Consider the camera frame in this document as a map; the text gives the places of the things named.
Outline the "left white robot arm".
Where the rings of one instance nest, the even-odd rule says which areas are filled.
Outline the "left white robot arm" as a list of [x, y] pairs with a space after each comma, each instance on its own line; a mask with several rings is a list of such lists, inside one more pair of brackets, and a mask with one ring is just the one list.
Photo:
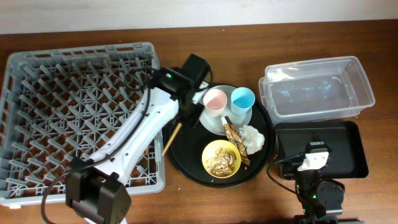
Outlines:
[[87, 160], [75, 158], [66, 176], [65, 203], [93, 223], [124, 223], [131, 206], [126, 185], [144, 149], [171, 120], [196, 126], [211, 75], [208, 62], [191, 54], [180, 68], [152, 69], [134, 111]]

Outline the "food scraps and rice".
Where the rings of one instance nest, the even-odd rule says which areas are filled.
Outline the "food scraps and rice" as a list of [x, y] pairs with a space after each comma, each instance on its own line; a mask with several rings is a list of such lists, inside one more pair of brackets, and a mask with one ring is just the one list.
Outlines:
[[232, 151], [219, 147], [206, 160], [205, 167], [213, 175], [224, 177], [233, 173], [236, 156]]

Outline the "blue cup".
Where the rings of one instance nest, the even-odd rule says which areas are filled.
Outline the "blue cup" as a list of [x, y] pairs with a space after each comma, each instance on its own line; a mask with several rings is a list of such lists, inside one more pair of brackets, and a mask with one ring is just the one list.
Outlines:
[[246, 87], [235, 89], [231, 94], [232, 113], [238, 116], [246, 114], [253, 106], [255, 100], [255, 95], [250, 89]]

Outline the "pink cup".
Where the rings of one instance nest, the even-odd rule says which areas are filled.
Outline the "pink cup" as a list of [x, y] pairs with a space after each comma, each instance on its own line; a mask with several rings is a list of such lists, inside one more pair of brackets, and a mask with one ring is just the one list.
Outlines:
[[228, 102], [224, 91], [219, 89], [208, 90], [203, 97], [203, 104], [208, 116], [217, 117], [222, 114]]

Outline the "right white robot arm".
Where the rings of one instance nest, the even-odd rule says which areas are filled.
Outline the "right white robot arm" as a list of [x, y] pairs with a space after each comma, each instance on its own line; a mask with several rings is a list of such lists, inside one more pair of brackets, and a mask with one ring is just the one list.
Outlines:
[[294, 216], [297, 224], [338, 224], [343, 213], [345, 186], [333, 179], [322, 179], [331, 149], [321, 140], [306, 145], [303, 162], [295, 171], [295, 193], [302, 204], [303, 215]]

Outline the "white napkin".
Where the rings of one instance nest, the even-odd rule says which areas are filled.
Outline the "white napkin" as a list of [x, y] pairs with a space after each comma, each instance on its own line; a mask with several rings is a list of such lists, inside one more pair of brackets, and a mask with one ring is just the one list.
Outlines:
[[248, 155], [255, 154], [261, 151], [265, 143], [265, 137], [253, 126], [244, 125], [239, 128], [239, 134], [243, 140], [243, 144], [246, 147]]

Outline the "yellow bowl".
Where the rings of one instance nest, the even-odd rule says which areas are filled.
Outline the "yellow bowl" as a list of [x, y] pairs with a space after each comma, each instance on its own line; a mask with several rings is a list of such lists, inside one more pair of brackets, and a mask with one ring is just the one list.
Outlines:
[[[232, 151], [235, 154], [235, 156], [236, 156], [236, 160], [235, 160], [235, 163], [234, 163], [235, 168], [234, 168], [233, 173], [230, 174], [230, 175], [224, 176], [224, 177], [217, 177], [217, 176], [211, 174], [205, 167], [206, 160], [209, 157], [211, 157], [214, 154], [214, 151], [217, 148], [219, 148], [219, 147], [223, 147], [223, 148], [225, 148], [225, 149], [227, 149], [229, 151]], [[225, 141], [225, 140], [216, 140], [216, 141], [213, 141], [213, 142], [209, 143], [204, 148], [204, 150], [202, 152], [201, 161], [202, 161], [203, 167], [205, 168], [207, 173], [209, 173], [213, 177], [216, 177], [216, 178], [219, 178], [219, 179], [227, 179], [227, 178], [230, 178], [233, 175], [235, 175], [235, 173], [237, 173], [237, 171], [239, 170], [239, 168], [241, 166], [241, 155], [240, 155], [240, 153], [238, 151], [238, 148], [234, 144], [230, 143], [229, 141]]]

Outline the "gold brown snack wrapper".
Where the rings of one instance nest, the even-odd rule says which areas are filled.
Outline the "gold brown snack wrapper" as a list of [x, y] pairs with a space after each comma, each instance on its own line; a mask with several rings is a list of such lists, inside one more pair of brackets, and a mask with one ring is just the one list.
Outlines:
[[238, 151], [241, 155], [242, 163], [249, 166], [251, 161], [248, 159], [246, 147], [243, 144], [243, 140], [241, 139], [234, 124], [231, 122], [231, 120], [227, 116], [222, 117], [221, 122], [223, 125], [224, 132], [226, 134], [226, 137], [228, 138], [228, 141], [231, 142], [232, 144], [234, 144], [238, 148]]

